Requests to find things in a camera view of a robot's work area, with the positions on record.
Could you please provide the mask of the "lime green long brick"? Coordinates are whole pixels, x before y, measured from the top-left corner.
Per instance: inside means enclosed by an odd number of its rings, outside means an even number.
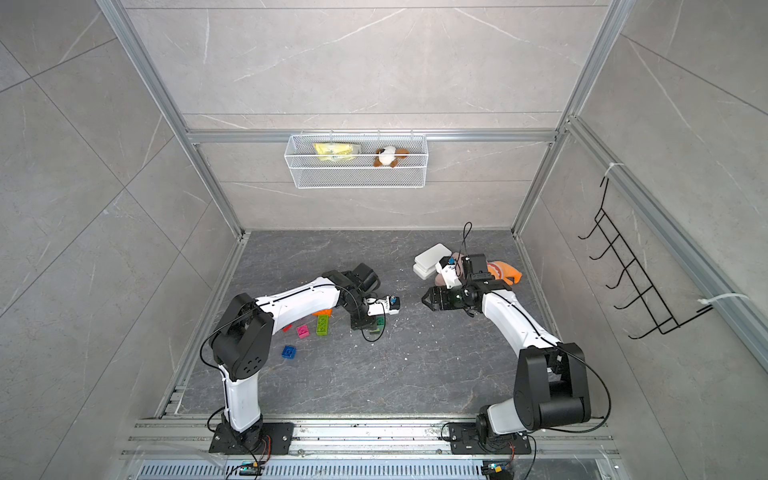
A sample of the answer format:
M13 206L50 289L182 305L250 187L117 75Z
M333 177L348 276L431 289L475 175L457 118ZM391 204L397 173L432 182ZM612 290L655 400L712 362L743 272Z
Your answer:
M330 316L327 314L321 314L317 316L317 323L316 323L316 335L317 336L327 336L328 330L329 330L329 319Z

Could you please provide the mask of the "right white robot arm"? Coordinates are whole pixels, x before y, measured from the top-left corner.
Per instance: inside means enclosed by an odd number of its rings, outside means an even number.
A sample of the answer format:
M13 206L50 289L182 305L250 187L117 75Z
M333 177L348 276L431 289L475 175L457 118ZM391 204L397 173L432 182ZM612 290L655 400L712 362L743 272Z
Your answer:
M494 275L483 254L438 260L439 280L422 297L432 311L481 314L517 356L512 397L484 407L479 429L488 436L585 423L592 417L583 351L549 333L522 306L511 283Z

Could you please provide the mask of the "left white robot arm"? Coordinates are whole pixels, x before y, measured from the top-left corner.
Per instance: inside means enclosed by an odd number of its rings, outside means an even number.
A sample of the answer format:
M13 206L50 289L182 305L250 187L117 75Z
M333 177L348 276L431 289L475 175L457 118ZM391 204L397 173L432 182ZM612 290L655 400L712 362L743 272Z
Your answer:
M366 264L351 271L330 270L282 293L235 296L204 341L212 360L205 365L222 376L223 423L243 436L260 429L258 375L271 351L272 337L284 327L322 310L344 309L353 330L374 330L379 318L397 314L397 296L377 293L380 280Z

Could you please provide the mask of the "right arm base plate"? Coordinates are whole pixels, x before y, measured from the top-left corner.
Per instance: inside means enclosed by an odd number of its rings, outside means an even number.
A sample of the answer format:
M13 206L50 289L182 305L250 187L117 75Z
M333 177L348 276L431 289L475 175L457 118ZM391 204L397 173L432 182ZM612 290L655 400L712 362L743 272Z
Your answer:
M527 455L532 447L521 434L495 435L474 422L448 422L441 427L440 439L448 442L454 455Z

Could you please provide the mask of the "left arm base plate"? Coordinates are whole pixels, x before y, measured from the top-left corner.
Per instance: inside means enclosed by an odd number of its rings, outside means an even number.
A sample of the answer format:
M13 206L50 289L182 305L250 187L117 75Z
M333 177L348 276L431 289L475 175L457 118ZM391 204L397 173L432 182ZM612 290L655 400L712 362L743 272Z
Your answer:
M213 434L209 453L224 455L287 455L293 440L295 424L259 421L243 432L228 422L220 423Z

